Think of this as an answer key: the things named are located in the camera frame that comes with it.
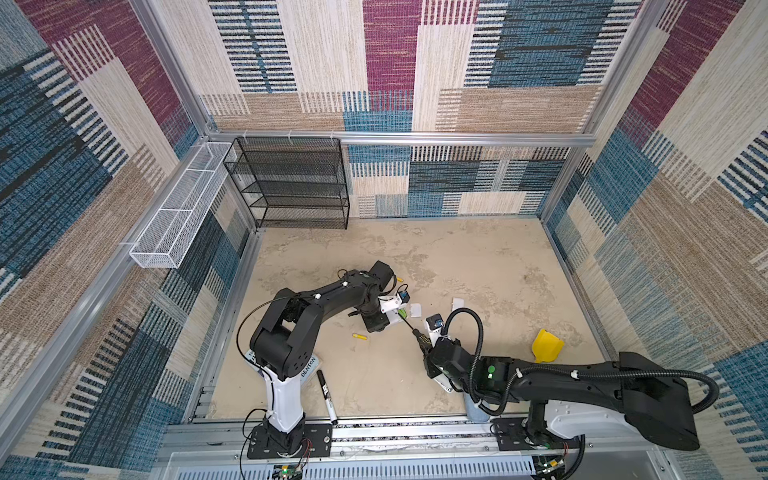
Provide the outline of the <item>black yellow handled screwdriver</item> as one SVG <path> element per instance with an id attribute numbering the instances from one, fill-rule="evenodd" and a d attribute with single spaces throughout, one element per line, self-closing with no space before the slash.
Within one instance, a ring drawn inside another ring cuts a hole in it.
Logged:
<path id="1" fill-rule="evenodd" d="M 417 344 L 419 346 L 419 349 L 422 352 L 422 355 L 427 356 L 432 349 L 431 339 L 427 335 L 422 333 L 419 329 L 413 327 L 406 319 L 404 319 L 403 322 L 411 330 L 411 333 L 415 337 Z"/>

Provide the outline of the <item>white remote with green buttons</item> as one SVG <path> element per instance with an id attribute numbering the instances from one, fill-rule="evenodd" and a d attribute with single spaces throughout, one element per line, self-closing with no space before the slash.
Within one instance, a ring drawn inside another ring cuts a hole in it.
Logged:
<path id="1" fill-rule="evenodd" d="M 395 309 L 395 310 L 390 310 L 390 311 L 388 311 L 388 312 L 386 313 L 386 317 L 387 317 L 387 319 L 389 320 L 389 322 L 390 322 L 392 325 L 394 325 L 394 324 L 398 324 L 398 323 L 404 323 L 404 324 L 408 324 L 408 318 L 407 318 L 407 319 L 402 319 L 402 318 L 401 318 L 401 317 L 398 315 L 398 313 L 397 313 L 397 310 L 398 310 L 398 309 L 405 309 L 405 308 L 397 308 L 397 309 Z"/>

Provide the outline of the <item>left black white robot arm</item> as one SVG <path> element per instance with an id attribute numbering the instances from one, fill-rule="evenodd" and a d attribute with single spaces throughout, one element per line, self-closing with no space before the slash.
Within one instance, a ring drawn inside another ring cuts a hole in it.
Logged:
<path id="1" fill-rule="evenodd" d="M 267 384 L 268 445 L 279 454 L 296 453 L 304 441 L 305 411 L 300 374 L 309 364 L 322 324 L 351 309 L 369 333 L 390 325 L 381 299 L 396 286 L 389 265 L 349 270 L 328 285 L 295 292 L 284 288 L 273 300 L 249 341 L 246 361 Z"/>

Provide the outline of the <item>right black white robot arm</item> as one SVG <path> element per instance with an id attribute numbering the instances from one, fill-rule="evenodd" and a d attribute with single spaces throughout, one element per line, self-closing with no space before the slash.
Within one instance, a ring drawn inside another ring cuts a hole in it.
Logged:
<path id="1" fill-rule="evenodd" d="M 447 337 L 425 339 L 420 348 L 428 376 L 444 375 L 485 415 L 498 417 L 510 403 L 527 403 L 523 432 L 536 446 L 587 433 L 585 422 L 563 432 L 555 414 L 556 405 L 562 404 L 567 409 L 585 405 L 616 414 L 620 424 L 652 444 L 695 451 L 700 442 L 694 417 L 711 407 L 720 393 L 717 382 L 707 375 L 664 369 L 633 352 L 621 353 L 616 362 L 546 365 L 471 354 Z"/>

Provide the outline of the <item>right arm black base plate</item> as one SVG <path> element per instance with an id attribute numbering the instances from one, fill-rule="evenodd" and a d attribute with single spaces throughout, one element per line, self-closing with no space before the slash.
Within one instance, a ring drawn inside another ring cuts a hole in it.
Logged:
<path id="1" fill-rule="evenodd" d="M 566 439 L 551 432 L 543 419 L 523 416 L 499 417 L 490 424 L 500 451 L 579 450 L 577 437 Z"/>

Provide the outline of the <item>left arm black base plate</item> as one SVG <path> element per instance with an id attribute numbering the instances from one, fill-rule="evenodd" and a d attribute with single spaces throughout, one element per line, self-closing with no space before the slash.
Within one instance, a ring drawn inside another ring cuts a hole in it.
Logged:
<path id="1" fill-rule="evenodd" d="M 332 423 L 300 422 L 289 433 L 281 432 L 270 423 L 253 428 L 249 434 L 246 457 L 248 460 L 311 458 L 330 456 L 333 440 Z"/>

